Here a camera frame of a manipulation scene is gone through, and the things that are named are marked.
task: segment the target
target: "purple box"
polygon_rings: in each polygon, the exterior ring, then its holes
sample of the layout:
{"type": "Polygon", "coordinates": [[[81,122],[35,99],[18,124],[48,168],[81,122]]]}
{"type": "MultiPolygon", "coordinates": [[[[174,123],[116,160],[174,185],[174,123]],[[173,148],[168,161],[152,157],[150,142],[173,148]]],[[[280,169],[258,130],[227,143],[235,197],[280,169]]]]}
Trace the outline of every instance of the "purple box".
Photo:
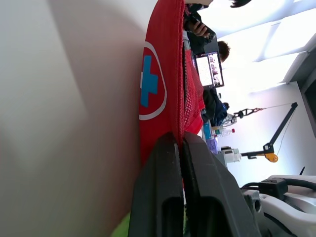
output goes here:
{"type": "Polygon", "coordinates": [[[217,141],[215,139],[206,140],[208,149],[215,155],[217,155],[217,141]]]}

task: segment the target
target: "phone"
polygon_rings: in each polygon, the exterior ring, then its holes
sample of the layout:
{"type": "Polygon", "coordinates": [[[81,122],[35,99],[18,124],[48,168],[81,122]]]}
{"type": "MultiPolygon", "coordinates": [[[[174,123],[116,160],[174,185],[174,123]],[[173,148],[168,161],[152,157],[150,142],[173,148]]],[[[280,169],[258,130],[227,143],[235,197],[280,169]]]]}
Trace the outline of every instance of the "phone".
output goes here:
{"type": "MultiPolygon", "coordinates": [[[[190,16],[190,22],[192,22],[194,25],[198,22],[199,20],[197,20],[194,16],[190,16]]],[[[212,31],[208,26],[205,26],[207,28],[207,31],[209,33],[209,37],[205,38],[206,40],[208,40],[209,42],[211,42],[215,37],[216,37],[216,33],[214,31],[212,31]]]]}

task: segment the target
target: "blue cross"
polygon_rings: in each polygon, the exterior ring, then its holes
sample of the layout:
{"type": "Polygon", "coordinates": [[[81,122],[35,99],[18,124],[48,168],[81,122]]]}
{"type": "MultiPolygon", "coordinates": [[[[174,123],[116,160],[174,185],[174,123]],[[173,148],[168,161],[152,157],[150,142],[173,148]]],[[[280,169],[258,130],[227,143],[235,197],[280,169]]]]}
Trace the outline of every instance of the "blue cross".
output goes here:
{"type": "Polygon", "coordinates": [[[143,82],[140,103],[142,106],[148,107],[149,93],[157,95],[158,92],[158,76],[150,73],[152,63],[151,56],[144,57],[143,82]]]}

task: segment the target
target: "monitor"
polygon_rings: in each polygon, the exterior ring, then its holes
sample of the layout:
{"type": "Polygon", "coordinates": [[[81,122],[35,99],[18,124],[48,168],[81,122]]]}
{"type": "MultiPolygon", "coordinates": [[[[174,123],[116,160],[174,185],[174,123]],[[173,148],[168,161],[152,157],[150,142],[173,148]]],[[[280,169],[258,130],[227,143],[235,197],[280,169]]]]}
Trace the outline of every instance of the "monitor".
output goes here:
{"type": "Polygon", "coordinates": [[[218,52],[195,55],[195,67],[202,86],[224,86],[222,67],[218,52]]]}

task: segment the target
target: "green object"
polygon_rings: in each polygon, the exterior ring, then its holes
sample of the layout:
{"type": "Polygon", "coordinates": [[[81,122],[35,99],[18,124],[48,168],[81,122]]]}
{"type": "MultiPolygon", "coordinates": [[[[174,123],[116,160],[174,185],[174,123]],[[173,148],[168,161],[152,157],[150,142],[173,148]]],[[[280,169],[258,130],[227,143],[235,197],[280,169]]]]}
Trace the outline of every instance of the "green object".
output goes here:
{"type": "MultiPolygon", "coordinates": [[[[183,233],[185,231],[185,227],[188,221],[188,217],[186,215],[187,209],[183,209],[183,233]]],[[[111,237],[127,237],[128,236],[128,228],[129,228],[129,219],[130,212],[124,217],[122,222],[118,225],[118,227],[113,231],[111,237]]]]}
{"type": "Polygon", "coordinates": [[[127,237],[129,228],[130,213],[128,213],[118,227],[113,231],[111,237],[127,237]]]}

